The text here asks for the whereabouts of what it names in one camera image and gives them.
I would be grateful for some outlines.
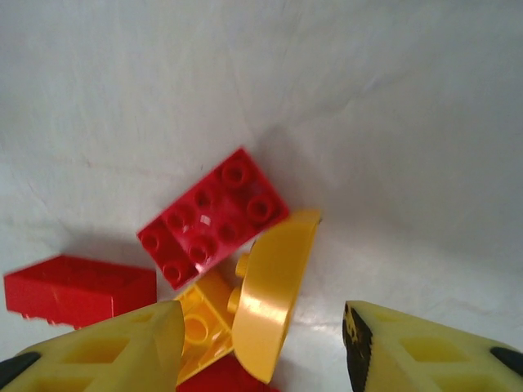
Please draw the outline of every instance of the yellow plastic piece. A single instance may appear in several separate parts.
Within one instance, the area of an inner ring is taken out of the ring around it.
[[[173,392],[184,325],[165,301],[22,351],[42,357],[2,392]]]
[[[213,269],[176,298],[186,324],[178,385],[232,351],[231,293],[232,287]]]
[[[318,210],[293,213],[263,234],[236,267],[244,281],[228,304],[235,312],[235,354],[245,370],[265,383],[287,336],[319,222]]]
[[[345,309],[355,392],[523,391],[523,377],[490,353],[508,345],[368,302]]]

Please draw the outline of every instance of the toy block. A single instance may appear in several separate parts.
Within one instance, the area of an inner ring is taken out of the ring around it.
[[[213,269],[176,298],[186,326],[179,383],[232,351],[233,315],[227,312],[231,293],[232,287]]]
[[[244,149],[238,149],[138,233],[175,289],[210,270],[288,208]]]
[[[245,370],[265,383],[272,378],[287,336],[319,222],[318,210],[293,213],[261,235],[236,266],[244,280],[228,303],[235,313],[235,355]]]
[[[61,255],[4,276],[7,309],[78,329],[156,302],[156,273]]]
[[[227,355],[177,387],[177,392],[279,392],[250,374]]]

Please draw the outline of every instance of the red lego brick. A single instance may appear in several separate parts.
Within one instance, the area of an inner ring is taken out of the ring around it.
[[[8,310],[78,329],[156,302],[156,273],[57,256],[4,275]]]
[[[177,392],[279,392],[262,383],[227,355],[177,387]]]
[[[138,233],[174,288],[288,216],[244,149],[238,149]]]

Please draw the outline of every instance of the black marking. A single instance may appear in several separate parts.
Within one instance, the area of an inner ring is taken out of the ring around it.
[[[30,351],[0,362],[0,389],[16,379],[41,356],[40,353]]]
[[[490,353],[507,368],[523,377],[523,353],[504,347],[493,347],[490,349]]]
[[[346,345],[346,362],[351,377],[354,392],[364,392],[369,374],[370,357],[372,354],[373,333],[360,315],[351,309],[350,317],[355,329],[343,323],[343,340]]]

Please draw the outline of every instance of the white surface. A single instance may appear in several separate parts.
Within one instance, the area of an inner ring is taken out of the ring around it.
[[[135,232],[238,145],[324,220],[275,384],[350,390],[343,301],[523,349],[523,9],[0,2],[2,272]],[[162,298],[172,293],[165,283]],[[68,331],[2,307],[3,357]]]

